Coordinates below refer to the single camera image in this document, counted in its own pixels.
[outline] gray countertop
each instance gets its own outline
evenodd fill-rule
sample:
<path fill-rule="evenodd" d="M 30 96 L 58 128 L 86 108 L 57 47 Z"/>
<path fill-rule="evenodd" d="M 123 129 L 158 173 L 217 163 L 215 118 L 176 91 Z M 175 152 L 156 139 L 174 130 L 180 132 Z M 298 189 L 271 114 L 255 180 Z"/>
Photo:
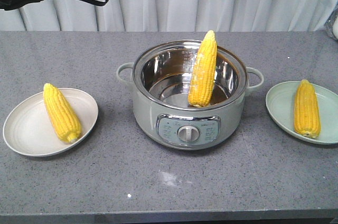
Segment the gray countertop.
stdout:
<path fill-rule="evenodd" d="M 27 157 L 0 142 L 0 223 L 338 217 L 337 145 L 293 138 L 265 106 L 267 91 L 283 81 L 306 78 L 338 93 L 338 43 L 325 32 L 216 33 L 218 45 L 265 76 L 223 143 L 180 151 L 138 127 L 118 66 L 154 45 L 204 34 L 0 32 L 1 128 L 46 82 L 81 89 L 99 106 L 89 136 L 64 153 Z"/>

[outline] pot body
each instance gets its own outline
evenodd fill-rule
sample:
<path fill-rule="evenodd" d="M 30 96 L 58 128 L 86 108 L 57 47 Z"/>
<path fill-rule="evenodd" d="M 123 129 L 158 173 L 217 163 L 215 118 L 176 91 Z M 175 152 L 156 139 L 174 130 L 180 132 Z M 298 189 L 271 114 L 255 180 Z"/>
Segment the pot body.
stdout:
<path fill-rule="evenodd" d="M 245 102 L 243 93 L 229 105 L 190 111 L 155 103 L 135 85 L 132 95 L 133 112 L 140 128 L 158 143 L 180 150 L 200 150 L 223 142 L 238 127 Z"/>
<path fill-rule="evenodd" d="M 234 54 L 218 47 L 210 104 L 190 106 L 187 96 L 200 43 L 181 40 L 160 44 L 116 72 L 133 95 L 133 112 L 140 128 L 160 144 L 180 150 L 200 150 L 227 139 L 240 123 L 245 97 L 264 81 L 260 71 L 245 67 Z M 120 77 L 127 68 L 132 69 L 129 81 Z M 256 74 L 260 83 L 249 86 L 248 73 Z"/>

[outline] yellow corn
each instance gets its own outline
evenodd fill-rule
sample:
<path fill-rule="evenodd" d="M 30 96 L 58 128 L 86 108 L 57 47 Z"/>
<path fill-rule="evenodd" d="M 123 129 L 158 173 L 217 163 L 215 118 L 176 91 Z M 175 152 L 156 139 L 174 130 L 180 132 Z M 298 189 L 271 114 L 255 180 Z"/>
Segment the yellow corn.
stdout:
<path fill-rule="evenodd" d="M 58 138 L 75 142 L 81 134 L 81 124 L 62 92 L 50 83 L 43 87 L 43 100 Z"/>
<path fill-rule="evenodd" d="M 295 132 L 305 137 L 316 138 L 321 132 L 317 96 L 313 85 L 302 80 L 297 88 L 294 103 Z"/>
<path fill-rule="evenodd" d="M 209 30 L 197 52 L 188 94 L 190 105 L 204 107 L 210 103 L 214 86 L 216 57 L 215 33 Z"/>

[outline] white plate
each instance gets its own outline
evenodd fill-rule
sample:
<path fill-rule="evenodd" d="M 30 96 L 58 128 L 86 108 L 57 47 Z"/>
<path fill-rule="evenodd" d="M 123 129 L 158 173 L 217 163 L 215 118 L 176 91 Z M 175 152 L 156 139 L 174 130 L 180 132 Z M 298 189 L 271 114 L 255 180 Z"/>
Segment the white plate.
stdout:
<path fill-rule="evenodd" d="M 299 81 L 282 82 L 273 86 L 266 95 L 266 107 L 271 118 L 287 133 L 315 144 L 338 143 L 338 95 L 313 84 L 321 118 L 321 133 L 317 139 L 294 132 L 294 96 Z"/>
<path fill-rule="evenodd" d="M 92 130 L 98 117 L 98 106 L 88 93 L 72 88 L 60 88 L 81 125 L 81 138 L 72 144 L 58 139 L 43 102 L 43 92 L 16 106 L 6 118 L 3 137 L 13 151 L 27 156 L 50 156 L 79 144 Z"/>

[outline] white curtain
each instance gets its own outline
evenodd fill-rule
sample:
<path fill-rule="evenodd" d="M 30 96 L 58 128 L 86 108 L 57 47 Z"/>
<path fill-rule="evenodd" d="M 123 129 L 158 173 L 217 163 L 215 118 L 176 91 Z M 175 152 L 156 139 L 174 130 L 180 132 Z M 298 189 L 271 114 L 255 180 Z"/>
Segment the white curtain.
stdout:
<path fill-rule="evenodd" d="M 0 30 L 316 31 L 338 0 L 44 0 L 0 10 Z"/>

